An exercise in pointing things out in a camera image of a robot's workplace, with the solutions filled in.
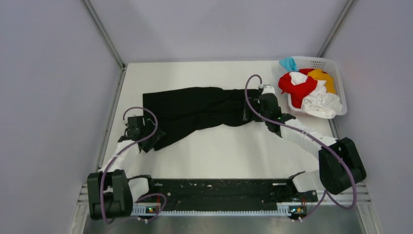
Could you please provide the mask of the black t shirt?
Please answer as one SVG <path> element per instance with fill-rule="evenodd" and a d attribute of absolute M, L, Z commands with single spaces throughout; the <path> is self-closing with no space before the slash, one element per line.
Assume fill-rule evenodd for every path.
<path fill-rule="evenodd" d="M 191 133 L 220 125 L 239 127 L 243 121 L 245 97 L 258 98 L 257 89 L 224 90 L 219 87 L 191 87 L 145 93 L 143 106 L 154 113 L 166 133 L 154 146 L 158 151 Z"/>

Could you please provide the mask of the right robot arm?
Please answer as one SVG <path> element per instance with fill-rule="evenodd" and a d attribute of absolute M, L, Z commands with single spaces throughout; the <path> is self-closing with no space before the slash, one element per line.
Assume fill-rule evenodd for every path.
<path fill-rule="evenodd" d="M 292 183 L 285 188 L 290 200 L 298 201 L 312 190 L 338 195 L 366 179 L 367 173 L 353 140 L 337 139 L 308 128 L 295 116 L 283 113 L 274 94 L 262 94 L 258 98 L 246 95 L 244 116 L 265 122 L 270 132 L 300 146 L 318 160 L 316 170 L 292 176 Z"/>

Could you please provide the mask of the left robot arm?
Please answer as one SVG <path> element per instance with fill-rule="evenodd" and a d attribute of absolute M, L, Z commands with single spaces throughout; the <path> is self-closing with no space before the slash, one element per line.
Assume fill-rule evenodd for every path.
<path fill-rule="evenodd" d="M 139 198 L 147 202 L 154 199 L 156 188 L 150 185 L 148 175 L 128 178 L 127 174 L 138 154 L 149 150 L 163 136 L 157 117 L 127 119 L 125 132 L 108 162 L 87 177 L 91 219 L 111 223 L 116 218 L 130 216 Z"/>

